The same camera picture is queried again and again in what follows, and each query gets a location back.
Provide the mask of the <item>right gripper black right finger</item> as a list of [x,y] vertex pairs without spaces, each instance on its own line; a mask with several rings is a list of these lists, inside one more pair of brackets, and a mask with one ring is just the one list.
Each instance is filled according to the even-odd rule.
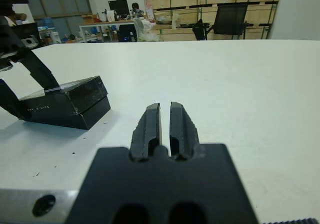
[[178,102],[170,104],[169,142],[171,157],[176,161],[192,158],[195,147],[200,144],[192,119]]

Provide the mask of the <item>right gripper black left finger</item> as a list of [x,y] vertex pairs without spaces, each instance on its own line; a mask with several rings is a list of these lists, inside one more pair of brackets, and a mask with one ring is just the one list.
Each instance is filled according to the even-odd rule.
[[149,105],[132,133],[130,157],[134,161],[145,161],[154,155],[162,144],[160,104]]

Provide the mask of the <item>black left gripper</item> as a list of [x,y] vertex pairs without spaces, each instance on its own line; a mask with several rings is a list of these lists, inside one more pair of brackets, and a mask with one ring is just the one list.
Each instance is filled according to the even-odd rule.
[[[44,89],[60,89],[60,86],[46,65],[31,51],[39,46],[33,34],[20,38],[9,26],[4,16],[0,18],[0,70],[10,70],[11,62],[20,62],[31,77]],[[32,120],[32,112],[26,101],[19,100],[4,80],[0,80],[0,105],[10,114],[25,121]]]

